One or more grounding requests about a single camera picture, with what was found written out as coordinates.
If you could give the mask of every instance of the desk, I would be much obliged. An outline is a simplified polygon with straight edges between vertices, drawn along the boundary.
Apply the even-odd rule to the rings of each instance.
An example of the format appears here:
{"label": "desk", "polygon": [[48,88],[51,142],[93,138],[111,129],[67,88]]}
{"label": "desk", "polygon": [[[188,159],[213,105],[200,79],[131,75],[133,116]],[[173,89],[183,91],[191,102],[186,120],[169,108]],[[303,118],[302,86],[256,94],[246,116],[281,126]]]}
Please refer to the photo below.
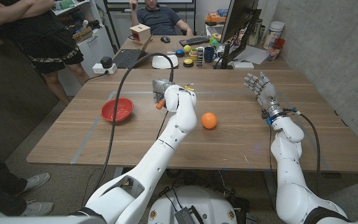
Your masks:
{"label": "desk", "polygon": [[[153,36],[153,40],[149,43],[146,49],[146,53],[163,53],[166,54],[169,51],[172,51],[172,43],[177,43],[178,48],[182,49],[183,47],[179,44],[179,40],[185,40],[189,37],[187,36],[169,36],[171,39],[170,43],[164,43],[160,40],[160,35]],[[192,48],[197,48],[199,46],[207,47],[209,46],[209,43],[201,44],[201,45],[192,45]],[[127,39],[124,44],[121,46],[121,49],[142,49],[143,45],[133,42],[131,39]],[[203,66],[196,66],[194,64],[193,67],[186,68],[183,66],[183,61],[189,57],[181,57],[178,58],[179,65],[177,68],[179,69],[212,69],[213,65],[215,65],[216,62],[206,63],[203,61]],[[153,68],[152,66],[152,58],[148,58],[145,62],[141,63],[137,68]],[[265,60],[260,65],[254,64],[255,70],[290,70],[291,68],[287,65],[287,63],[284,61],[282,57],[276,58],[273,62],[269,62]]]}
{"label": "desk", "polygon": [[[27,156],[27,161],[46,164],[103,164],[109,144],[111,123],[99,119],[108,98],[115,97],[126,70],[89,81]],[[251,71],[259,75],[260,71]],[[296,106],[316,126],[321,144],[323,172],[358,172],[358,139],[335,115],[312,84],[297,71],[265,71],[286,108]],[[169,168],[266,170],[269,164],[269,126],[260,118],[261,107],[243,86],[245,71],[176,70],[174,81],[193,83],[197,95],[198,123],[182,142]],[[135,166],[154,143],[165,110],[155,109],[152,80],[168,78],[169,70],[135,69],[122,88],[121,97],[134,102],[131,117],[116,127],[109,165]],[[214,130],[201,125],[201,116],[218,117]],[[292,119],[305,131],[301,166],[316,170],[314,136],[301,117]],[[272,159],[273,169],[276,162]]]}

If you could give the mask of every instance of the electrical outlet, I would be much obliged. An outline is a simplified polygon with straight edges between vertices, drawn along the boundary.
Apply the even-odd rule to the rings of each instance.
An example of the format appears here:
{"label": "electrical outlet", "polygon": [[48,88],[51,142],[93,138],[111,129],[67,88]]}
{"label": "electrical outlet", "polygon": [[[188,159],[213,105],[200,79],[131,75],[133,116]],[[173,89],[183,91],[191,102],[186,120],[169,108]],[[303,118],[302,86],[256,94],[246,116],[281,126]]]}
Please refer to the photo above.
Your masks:
{"label": "electrical outlet", "polygon": [[104,74],[106,71],[108,74],[114,74],[117,71],[117,65],[114,63],[111,68],[103,68],[101,63],[96,63],[92,69],[95,74]]}

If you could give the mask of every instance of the paper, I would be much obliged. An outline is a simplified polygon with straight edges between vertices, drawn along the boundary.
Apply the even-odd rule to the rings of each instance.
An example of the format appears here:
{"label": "paper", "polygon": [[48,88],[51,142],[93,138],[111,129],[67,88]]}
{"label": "paper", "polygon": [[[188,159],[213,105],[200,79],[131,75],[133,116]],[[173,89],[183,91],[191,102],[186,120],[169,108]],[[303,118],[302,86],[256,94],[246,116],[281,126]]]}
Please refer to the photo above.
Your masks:
{"label": "paper", "polygon": [[[217,52],[220,51],[223,51],[223,48],[217,49]],[[266,59],[266,56],[267,56],[266,50],[258,49],[256,47],[251,47],[247,45],[246,49],[243,52],[241,52],[235,59],[237,59],[236,60],[237,62],[242,62],[243,60],[246,60],[248,62],[252,62],[260,65]]]}

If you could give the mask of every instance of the blue mug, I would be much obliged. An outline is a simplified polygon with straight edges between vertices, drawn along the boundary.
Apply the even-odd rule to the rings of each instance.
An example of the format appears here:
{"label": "blue mug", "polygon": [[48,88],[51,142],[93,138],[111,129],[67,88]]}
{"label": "blue mug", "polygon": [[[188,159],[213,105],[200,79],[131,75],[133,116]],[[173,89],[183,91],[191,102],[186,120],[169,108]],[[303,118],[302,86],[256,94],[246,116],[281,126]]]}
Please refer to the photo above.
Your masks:
{"label": "blue mug", "polygon": [[206,63],[212,62],[218,55],[215,53],[215,48],[206,47],[204,48],[204,61]]}

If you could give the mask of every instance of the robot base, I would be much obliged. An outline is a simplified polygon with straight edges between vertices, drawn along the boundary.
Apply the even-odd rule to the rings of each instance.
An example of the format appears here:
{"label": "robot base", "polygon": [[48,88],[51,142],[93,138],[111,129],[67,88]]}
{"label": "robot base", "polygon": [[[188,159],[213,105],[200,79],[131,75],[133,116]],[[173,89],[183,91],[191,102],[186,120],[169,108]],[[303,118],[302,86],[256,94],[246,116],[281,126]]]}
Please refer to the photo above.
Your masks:
{"label": "robot base", "polygon": [[[200,186],[184,186],[175,189],[175,191],[182,207],[194,206],[204,224],[237,223],[233,207],[221,194]],[[172,200],[175,208],[180,211],[178,200],[172,190],[167,192],[167,196]],[[178,223],[175,218],[175,209],[169,199],[163,195],[154,202],[150,209],[148,224]],[[191,214],[191,217],[194,223],[199,223],[194,213]]]}

